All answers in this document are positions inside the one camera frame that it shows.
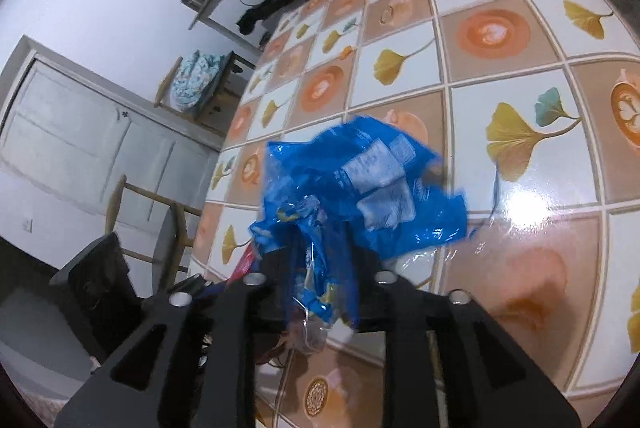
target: wooden chair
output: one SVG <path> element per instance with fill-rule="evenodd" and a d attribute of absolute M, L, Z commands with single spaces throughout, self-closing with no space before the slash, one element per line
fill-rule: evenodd
<path fill-rule="evenodd" d="M 170 104 L 165 102 L 167 93 L 169 91 L 169 87 L 171 87 L 171 83 L 174 80 L 175 75 L 180 69 L 180 64 L 182 63 L 182 56 L 177 59 L 174 63 L 171 70 L 169 70 L 168 74 L 160 83 L 158 87 L 158 92 L 156 93 L 156 98 L 154 100 L 154 107 L 161 107 L 169 112 L 186 119 L 187 121 L 194 122 L 199 126 L 213 132 L 220 137 L 226 137 L 226 132 L 217 130 L 213 127 L 210 127 L 206 124 L 207 118 L 213 114 L 216 110 L 214 109 L 217 105 L 220 104 L 232 104 L 234 108 L 238 106 L 240 103 L 240 96 L 229 90 L 225 85 L 229 80 L 229 76 L 232 73 L 239 74 L 242 72 L 242 68 L 238 65 L 238 63 L 244 64 L 251 70 L 255 70 L 255 65 L 244 59 L 242 56 L 239 56 L 234 51 L 231 51 L 229 54 L 225 56 L 222 65 L 220 66 L 220 70 L 216 74 L 210 83 L 205 87 L 202 91 L 202 97 L 200 100 L 194 104 L 188 111 L 179 111 L 175 108 L 172 108 Z"/>
<path fill-rule="evenodd" d="M 161 202 L 169 206 L 162 221 L 153 257 L 129 251 L 128 249 L 122 249 L 123 254 L 152 264 L 152 285 L 153 291 L 156 293 L 159 290 L 171 287 L 175 282 L 175 276 L 178 271 L 187 272 L 186 267 L 180 266 L 180 260 L 184 254 L 184 249 L 186 247 L 193 247 L 193 240 L 187 235 L 187 223 L 184 214 L 189 213 L 190 215 L 199 217 L 200 210 L 129 184 L 127 182 L 127 175 L 123 175 L 118 180 L 109 199 L 106 223 L 104 226 L 105 234 L 111 233 L 115 228 L 116 219 L 120 212 L 120 205 L 122 204 L 122 194 L 125 189 L 133 191 L 152 201 Z"/>

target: blue floral cloth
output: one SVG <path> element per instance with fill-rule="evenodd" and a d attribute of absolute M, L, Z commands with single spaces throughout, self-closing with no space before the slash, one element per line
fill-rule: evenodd
<path fill-rule="evenodd" d="M 201 54 L 196 50 L 185 58 L 171 83 L 172 103 L 180 109 L 191 108 L 202 96 L 202 91 L 216 77 L 225 56 Z"/>

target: metal screw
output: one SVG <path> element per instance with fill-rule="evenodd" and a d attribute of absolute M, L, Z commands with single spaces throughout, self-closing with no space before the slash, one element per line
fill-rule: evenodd
<path fill-rule="evenodd" d="M 262 273 L 245 274 L 242 281 L 245 285 L 262 285 L 267 281 L 267 277 Z"/>
<path fill-rule="evenodd" d="M 449 301 L 453 305 L 466 305 L 471 301 L 471 294 L 463 290 L 451 291 L 449 293 Z"/>
<path fill-rule="evenodd" d="M 185 305 L 189 305 L 191 300 L 193 300 L 193 297 L 191 297 L 189 293 L 179 292 L 173 293 L 169 296 L 169 303 L 174 307 L 184 307 Z"/>
<path fill-rule="evenodd" d="M 391 271 L 380 271 L 376 273 L 376 282 L 380 284 L 392 284 L 398 280 L 398 275 Z"/>

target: chair backrest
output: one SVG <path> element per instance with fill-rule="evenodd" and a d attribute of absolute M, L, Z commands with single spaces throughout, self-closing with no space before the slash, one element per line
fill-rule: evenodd
<path fill-rule="evenodd" d="M 50 280 L 60 312 L 84 349 L 103 363 L 142 321 L 115 233 L 99 238 Z"/>
<path fill-rule="evenodd" d="M 154 249 L 151 281 L 154 293 L 171 287 L 175 282 L 184 246 L 180 244 L 180 219 L 185 222 L 184 211 L 171 204 L 164 215 L 158 241 Z"/>
<path fill-rule="evenodd" d="M 106 220 L 104 222 L 104 234 L 109 234 L 116 227 L 116 219 L 120 212 L 120 206 L 122 204 L 122 194 L 124 193 L 125 185 L 127 184 L 127 175 L 122 175 L 116 183 L 113 192 L 109 197 L 109 203 L 107 204 Z"/>

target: ginkgo leaf pattern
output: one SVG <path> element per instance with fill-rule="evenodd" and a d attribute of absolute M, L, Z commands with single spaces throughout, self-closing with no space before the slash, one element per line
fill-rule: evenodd
<path fill-rule="evenodd" d="M 285 104 L 287 104 L 288 101 L 289 101 L 289 99 L 283 101 L 281 104 L 276 104 L 276 102 L 273 99 L 271 99 L 267 103 L 267 106 L 264 109 L 264 112 L 262 112 L 262 119 L 260 121 L 263 128 L 267 128 L 268 127 L 269 123 L 273 119 L 273 116 L 276 115 L 276 112 L 280 108 L 282 108 Z"/>
<path fill-rule="evenodd" d="M 574 122 L 557 132 L 541 133 L 533 130 L 513 106 L 505 102 L 498 103 L 491 123 L 486 127 L 486 139 L 489 141 L 486 152 L 505 181 L 516 182 L 524 175 L 536 144 L 544 139 L 560 137 L 582 121 L 581 118 L 571 117 L 564 112 L 558 89 L 552 88 L 538 98 L 536 121 L 540 121 L 537 122 L 540 126 L 547 126 L 559 117 L 566 117 Z"/>
<path fill-rule="evenodd" d="M 236 156 L 231 157 L 225 167 L 222 167 L 222 164 L 218 164 L 216 168 L 216 172 L 213 174 L 213 178 L 211 179 L 211 189 L 216 189 L 218 187 L 218 183 L 222 180 L 223 177 L 228 177 L 232 173 L 232 167 L 234 165 L 234 161 L 236 160 Z"/>
<path fill-rule="evenodd" d="M 631 352 L 640 352 L 640 285 L 631 295 L 632 316 L 626 323 L 626 330 L 629 334 Z"/>
<path fill-rule="evenodd" d="M 560 117 L 577 119 L 568 115 L 564 111 L 564 108 L 562 108 L 558 88 L 549 88 L 549 90 L 538 97 L 538 102 L 536 103 L 536 124 L 538 126 L 549 126 Z"/>
<path fill-rule="evenodd" d="M 256 74 L 254 77 L 254 80 L 252 81 L 251 85 L 249 85 L 249 93 L 252 93 L 256 88 L 258 88 L 258 85 L 267 77 L 269 77 L 271 75 L 271 71 L 273 70 L 273 67 L 270 66 L 266 72 L 264 72 L 264 74 Z"/>
<path fill-rule="evenodd" d="M 222 247 L 220 248 L 220 252 L 222 253 L 222 263 L 224 265 L 228 264 L 231 260 L 231 256 L 234 254 L 234 251 L 238 247 L 246 246 L 249 242 L 251 242 L 251 238 L 245 243 L 236 243 L 236 233 L 234 231 L 234 227 L 230 225 L 226 229 L 225 236 L 222 239 Z"/>
<path fill-rule="evenodd" d="M 434 40 L 431 40 L 424 47 L 419 48 L 415 52 L 412 52 L 408 56 L 401 56 L 400 54 L 386 48 L 382 52 L 380 52 L 380 56 L 378 57 L 378 61 L 373 65 L 373 77 L 375 77 L 380 84 L 388 86 L 393 84 L 393 82 L 400 75 L 400 71 L 402 70 L 402 65 L 404 62 L 413 58 L 417 54 L 420 54 L 422 51 L 426 50 L 431 46 Z"/>
<path fill-rule="evenodd" d="M 489 158 L 506 181 L 515 182 L 529 166 L 533 148 L 544 136 L 524 121 L 510 104 L 498 103 L 491 124 L 486 128 Z"/>
<path fill-rule="evenodd" d="M 358 21 L 356 18 L 352 18 L 342 28 L 341 33 L 337 30 L 332 30 L 331 32 L 329 32 L 329 35 L 326 37 L 324 43 L 322 44 L 322 53 L 328 54 L 331 49 L 334 48 L 335 44 L 341 37 L 345 36 L 348 32 L 351 32 L 356 27 L 358 27 Z"/>
<path fill-rule="evenodd" d="M 300 29 L 298 29 L 298 32 L 296 32 L 296 38 L 300 39 L 302 36 L 304 36 L 309 28 L 309 25 L 307 25 L 306 23 L 300 26 Z"/>
<path fill-rule="evenodd" d="M 584 32 L 597 40 L 604 39 L 604 28 L 600 20 L 601 18 L 613 16 L 613 11 L 608 14 L 596 14 L 571 0 L 564 0 L 563 3 L 564 12 L 576 27 L 584 30 Z"/>

